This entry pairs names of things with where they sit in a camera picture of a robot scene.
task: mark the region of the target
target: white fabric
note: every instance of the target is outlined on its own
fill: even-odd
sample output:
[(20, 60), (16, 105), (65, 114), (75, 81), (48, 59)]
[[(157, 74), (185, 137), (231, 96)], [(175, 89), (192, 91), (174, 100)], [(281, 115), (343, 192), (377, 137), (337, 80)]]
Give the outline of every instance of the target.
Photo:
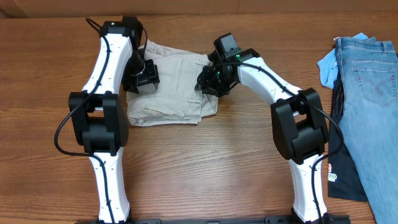
[(127, 117), (132, 125), (197, 124), (217, 113), (218, 97), (195, 91), (197, 77), (207, 55), (173, 49), (148, 40), (145, 59), (153, 59), (159, 72), (158, 89), (139, 86), (139, 94), (127, 92)]

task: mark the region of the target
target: garment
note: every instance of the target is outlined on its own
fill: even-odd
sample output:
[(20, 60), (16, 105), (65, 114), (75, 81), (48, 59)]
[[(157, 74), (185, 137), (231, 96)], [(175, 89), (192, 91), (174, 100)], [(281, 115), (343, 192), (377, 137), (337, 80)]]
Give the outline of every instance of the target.
[[(330, 117), (338, 124), (343, 117), (344, 106), (344, 89), (340, 74), (334, 82), (332, 99)], [(330, 125), (329, 133), (329, 152), (333, 152), (340, 146), (340, 138), (333, 125)], [(339, 152), (330, 156), (328, 160), (328, 196), (367, 202), (368, 198), (347, 147), (344, 145)]]
[(345, 103), (339, 126), (378, 224), (398, 220), (398, 58), (392, 42), (336, 39)]
[(218, 98), (195, 91), (197, 76), (207, 55), (173, 49), (148, 40), (146, 59), (153, 59), (159, 72), (158, 89), (139, 86), (139, 94), (127, 92), (127, 117), (132, 125), (197, 124), (217, 113)]
[[(366, 40), (368, 37), (363, 33), (355, 35), (353, 38)], [(333, 82), (337, 79), (338, 67), (336, 61), (336, 50), (333, 49), (318, 63), (321, 84), (333, 89)]]

